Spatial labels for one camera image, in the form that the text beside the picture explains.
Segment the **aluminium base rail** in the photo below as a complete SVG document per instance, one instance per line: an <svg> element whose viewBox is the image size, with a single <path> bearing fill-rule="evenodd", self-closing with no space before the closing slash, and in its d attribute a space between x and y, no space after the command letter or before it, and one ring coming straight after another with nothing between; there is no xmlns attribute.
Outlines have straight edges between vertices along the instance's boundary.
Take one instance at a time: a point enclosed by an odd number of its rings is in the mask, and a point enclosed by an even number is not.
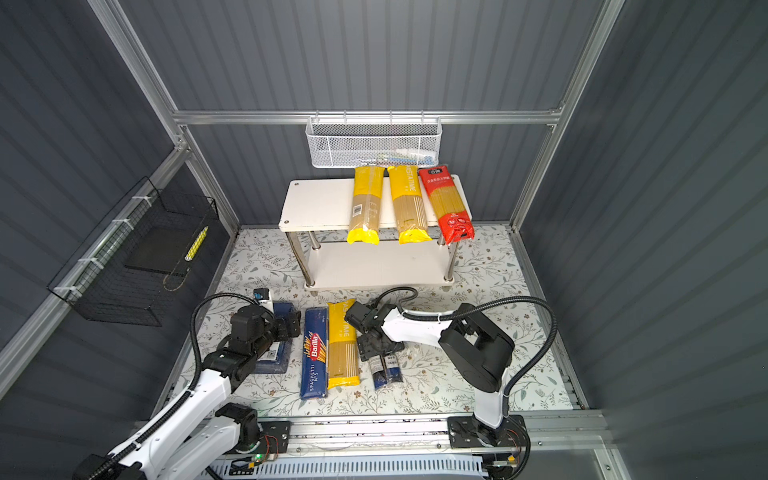
<svg viewBox="0 0 768 480"><path fill-rule="evenodd" d="M254 414L169 421L148 439L133 436L115 447L124 461L157 472L175 469L196 454L207 462L229 451L269 453L280 459L331 454L483 456L492 463L535 450L594 450L611 442L596 410L524 412L504 420L495 432L471 415L407 414L256 419Z"/></svg>

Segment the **dark blue pasta box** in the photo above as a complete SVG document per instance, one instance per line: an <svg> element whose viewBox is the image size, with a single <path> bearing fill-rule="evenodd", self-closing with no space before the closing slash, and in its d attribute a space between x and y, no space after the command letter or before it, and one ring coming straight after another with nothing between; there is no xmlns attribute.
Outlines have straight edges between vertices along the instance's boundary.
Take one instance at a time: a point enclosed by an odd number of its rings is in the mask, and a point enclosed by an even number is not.
<svg viewBox="0 0 768 480"><path fill-rule="evenodd" d="M287 314L289 311L299 311L291 302L274 302L275 317ZM267 352L256 362L254 373L256 375L284 374L288 370L289 357L292 350L293 339L278 339Z"/></svg>

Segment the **pens in white basket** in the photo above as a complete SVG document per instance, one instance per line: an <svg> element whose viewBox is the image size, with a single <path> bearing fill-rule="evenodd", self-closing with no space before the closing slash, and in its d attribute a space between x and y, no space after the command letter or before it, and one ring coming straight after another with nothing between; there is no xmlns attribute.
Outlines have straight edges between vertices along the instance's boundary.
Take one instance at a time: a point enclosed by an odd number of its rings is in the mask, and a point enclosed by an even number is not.
<svg viewBox="0 0 768 480"><path fill-rule="evenodd" d="M405 165L425 168L437 164L438 153L435 150L402 148L354 158L353 162L357 166L394 167Z"/></svg>

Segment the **yellow spaghetti bag label up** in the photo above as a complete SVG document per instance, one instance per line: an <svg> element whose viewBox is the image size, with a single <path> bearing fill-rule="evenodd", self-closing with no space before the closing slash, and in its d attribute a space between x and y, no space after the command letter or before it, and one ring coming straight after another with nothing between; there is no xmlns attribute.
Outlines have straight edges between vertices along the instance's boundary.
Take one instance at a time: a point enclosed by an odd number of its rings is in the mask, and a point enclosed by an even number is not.
<svg viewBox="0 0 768 480"><path fill-rule="evenodd" d="M349 244L379 244L383 179L383 167L366 166L355 169L352 208L347 233Z"/></svg>

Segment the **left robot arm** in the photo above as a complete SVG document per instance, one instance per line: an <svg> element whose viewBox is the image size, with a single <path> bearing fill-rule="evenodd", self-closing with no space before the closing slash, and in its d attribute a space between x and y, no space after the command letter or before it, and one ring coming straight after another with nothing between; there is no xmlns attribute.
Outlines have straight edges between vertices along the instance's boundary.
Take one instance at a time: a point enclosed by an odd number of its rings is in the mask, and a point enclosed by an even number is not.
<svg viewBox="0 0 768 480"><path fill-rule="evenodd" d="M280 452L276 436L265 431L257 412L229 401L256 370L271 346L301 332L294 306L274 312L271 295L261 289L234 297L244 306L231 317L231 330L214 352L203 355L197 337L200 311L219 299L212 294L194 308L190 344L194 359L188 386L143 427L105 455L91 454L73 473L75 479L177 479L210 472L219 456L235 451L260 461Z"/></svg>

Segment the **white two-tier shelf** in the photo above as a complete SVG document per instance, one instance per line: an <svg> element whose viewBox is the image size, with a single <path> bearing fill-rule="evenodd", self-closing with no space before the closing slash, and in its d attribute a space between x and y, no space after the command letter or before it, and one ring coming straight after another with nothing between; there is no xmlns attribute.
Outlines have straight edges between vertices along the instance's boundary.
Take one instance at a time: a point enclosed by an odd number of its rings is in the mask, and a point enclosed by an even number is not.
<svg viewBox="0 0 768 480"><path fill-rule="evenodd" d="M352 179L318 179L289 184L279 229L287 237L305 287L318 291L452 285L458 243L400 244L394 239L370 245L317 240L318 232L349 226L353 183Z"/></svg>

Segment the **blue Barilla spaghetti box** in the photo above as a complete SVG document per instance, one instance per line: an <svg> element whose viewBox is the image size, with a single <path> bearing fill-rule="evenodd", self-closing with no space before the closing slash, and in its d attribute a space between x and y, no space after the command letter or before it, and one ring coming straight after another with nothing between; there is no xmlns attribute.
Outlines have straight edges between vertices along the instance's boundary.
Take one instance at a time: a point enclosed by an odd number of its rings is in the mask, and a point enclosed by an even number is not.
<svg viewBox="0 0 768 480"><path fill-rule="evenodd" d="M327 396L328 320L327 307L309 308L305 311L300 385L302 400Z"/></svg>

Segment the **yellow marker pen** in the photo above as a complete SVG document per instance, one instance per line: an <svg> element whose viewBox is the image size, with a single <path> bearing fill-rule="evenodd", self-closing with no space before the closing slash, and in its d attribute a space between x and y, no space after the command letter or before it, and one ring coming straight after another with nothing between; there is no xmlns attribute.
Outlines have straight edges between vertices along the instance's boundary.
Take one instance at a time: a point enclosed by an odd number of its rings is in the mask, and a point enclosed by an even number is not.
<svg viewBox="0 0 768 480"><path fill-rule="evenodd" d="M192 242L192 244L190 245L190 247L188 248L184 256L184 260L186 262L192 262L194 260L197 252L199 251L200 247L202 246L203 242L207 237L208 230L209 230L209 227L205 226L198 233L198 235L196 236L196 238L194 239L194 241Z"/></svg>

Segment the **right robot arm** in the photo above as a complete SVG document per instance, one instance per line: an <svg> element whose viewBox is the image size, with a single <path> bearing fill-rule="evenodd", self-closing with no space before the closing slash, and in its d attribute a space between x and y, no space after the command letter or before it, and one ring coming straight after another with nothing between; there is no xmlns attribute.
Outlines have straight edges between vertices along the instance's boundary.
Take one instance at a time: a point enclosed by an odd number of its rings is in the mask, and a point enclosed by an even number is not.
<svg viewBox="0 0 768 480"><path fill-rule="evenodd" d="M513 387L534 367L554 344L558 325L553 309L541 298L511 296L473 306L461 304L448 312L410 310L403 306L418 296L413 287L403 289L408 295L395 304L381 305L381 296L367 304L355 301L345 313L345 321L360 334L374 334L391 343L417 343L441 349L460 376L475 392L475 408L464 431L470 441L482 446L510 442L524 445L520 422L509 413ZM515 343L485 312L511 304L531 304L543 308L549 316L544 343L516 373L508 375Z"/></svg>

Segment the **yellow Pastatime spaghetti bag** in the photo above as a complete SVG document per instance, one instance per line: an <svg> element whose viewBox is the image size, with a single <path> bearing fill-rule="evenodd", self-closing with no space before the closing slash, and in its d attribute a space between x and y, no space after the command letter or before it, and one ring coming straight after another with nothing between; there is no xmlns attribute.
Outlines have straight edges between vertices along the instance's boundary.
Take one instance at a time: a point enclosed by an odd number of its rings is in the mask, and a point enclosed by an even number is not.
<svg viewBox="0 0 768 480"><path fill-rule="evenodd" d="M345 316L353 299L328 305L329 343L327 350L328 389L360 384L357 330Z"/></svg>

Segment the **red spaghetti bag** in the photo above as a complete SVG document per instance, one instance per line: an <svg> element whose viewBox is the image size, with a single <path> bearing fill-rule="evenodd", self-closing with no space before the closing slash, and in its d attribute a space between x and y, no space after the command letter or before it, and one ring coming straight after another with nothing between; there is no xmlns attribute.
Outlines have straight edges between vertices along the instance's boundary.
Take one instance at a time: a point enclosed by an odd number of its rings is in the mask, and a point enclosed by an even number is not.
<svg viewBox="0 0 768 480"><path fill-rule="evenodd" d="M445 165L418 171L446 244L475 237L474 227L459 190Z"/></svg>

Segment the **clear blue spaghetti bag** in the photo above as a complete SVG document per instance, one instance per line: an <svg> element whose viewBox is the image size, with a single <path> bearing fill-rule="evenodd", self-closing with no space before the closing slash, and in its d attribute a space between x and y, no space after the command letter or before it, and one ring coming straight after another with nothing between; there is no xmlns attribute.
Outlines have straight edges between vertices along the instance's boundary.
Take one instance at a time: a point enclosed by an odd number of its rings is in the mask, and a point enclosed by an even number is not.
<svg viewBox="0 0 768 480"><path fill-rule="evenodd" d="M374 357L364 362L370 370L375 391L384 388L390 383L403 381L397 353Z"/></svg>

